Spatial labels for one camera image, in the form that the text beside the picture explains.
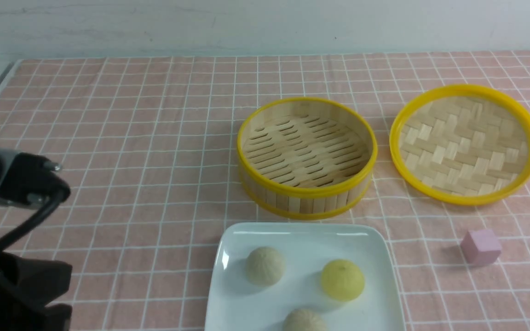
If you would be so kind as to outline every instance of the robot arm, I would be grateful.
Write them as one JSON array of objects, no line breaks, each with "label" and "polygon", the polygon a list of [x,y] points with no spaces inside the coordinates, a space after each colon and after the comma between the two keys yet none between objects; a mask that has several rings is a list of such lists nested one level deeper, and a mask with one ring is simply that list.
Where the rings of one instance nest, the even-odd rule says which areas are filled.
[{"label": "robot arm", "polygon": [[0,331],[66,331],[72,308],[46,305],[67,292],[70,264],[29,260],[4,253],[42,224],[71,194],[46,157],[0,148],[0,205],[37,210],[0,238]]}]

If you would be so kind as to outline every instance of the pink wooden cube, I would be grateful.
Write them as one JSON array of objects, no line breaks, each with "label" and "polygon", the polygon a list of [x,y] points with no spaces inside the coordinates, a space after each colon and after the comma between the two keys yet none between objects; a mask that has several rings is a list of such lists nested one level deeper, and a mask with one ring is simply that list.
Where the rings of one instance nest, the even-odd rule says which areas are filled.
[{"label": "pink wooden cube", "polygon": [[502,246],[494,231],[469,231],[461,241],[461,250],[465,260],[477,266],[484,266],[496,262],[502,253]]}]

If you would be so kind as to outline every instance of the black cable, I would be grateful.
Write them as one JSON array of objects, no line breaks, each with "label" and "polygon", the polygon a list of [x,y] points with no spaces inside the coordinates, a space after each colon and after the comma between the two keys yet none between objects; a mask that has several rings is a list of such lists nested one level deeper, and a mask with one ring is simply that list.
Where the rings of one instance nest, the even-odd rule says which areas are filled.
[{"label": "black cable", "polygon": [[30,233],[37,226],[42,224],[48,216],[50,216],[61,202],[65,199],[65,193],[57,191],[40,209],[30,216],[25,222],[19,224],[15,229],[6,233],[0,238],[0,254],[8,249],[13,243],[20,240],[24,235]]}]

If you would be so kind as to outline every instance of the table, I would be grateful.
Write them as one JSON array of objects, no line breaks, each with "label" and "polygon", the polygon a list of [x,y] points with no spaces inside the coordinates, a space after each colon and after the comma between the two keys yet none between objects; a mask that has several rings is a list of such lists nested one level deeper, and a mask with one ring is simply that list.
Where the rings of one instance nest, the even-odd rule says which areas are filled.
[{"label": "table", "polygon": [[[499,203],[459,207],[421,195],[391,163],[403,105],[456,83],[530,109],[530,51],[25,60],[0,90],[0,146],[62,162],[73,191],[11,251],[74,266],[59,298],[74,306],[73,330],[202,330],[223,231],[286,221],[238,182],[242,120],[280,97],[330,98],[368,120],[379,157],[362,202],[322,222],[385,237],[408,330],[530,330],[530,181]],[[0,235],[28,214],[0,209]],[[458,243],[479,228],[503,254],[472,268]]]}]

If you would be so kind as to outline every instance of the metal screw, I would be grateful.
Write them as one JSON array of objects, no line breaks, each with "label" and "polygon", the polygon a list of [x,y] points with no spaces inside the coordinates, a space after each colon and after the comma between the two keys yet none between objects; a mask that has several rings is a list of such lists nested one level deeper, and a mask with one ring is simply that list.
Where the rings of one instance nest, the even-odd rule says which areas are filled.
[{"label": "metal screw", "polygon": [[42,197],[42,195],[29,193],[27,196],[27,201],[31,204],[41,205],[44,203],[44,197]]},{"label": "metal screw", "polygon": [[63,169],[63,166],[60,163],[47,161],[44,163],[44,168],[50,171],[59,172]]}]

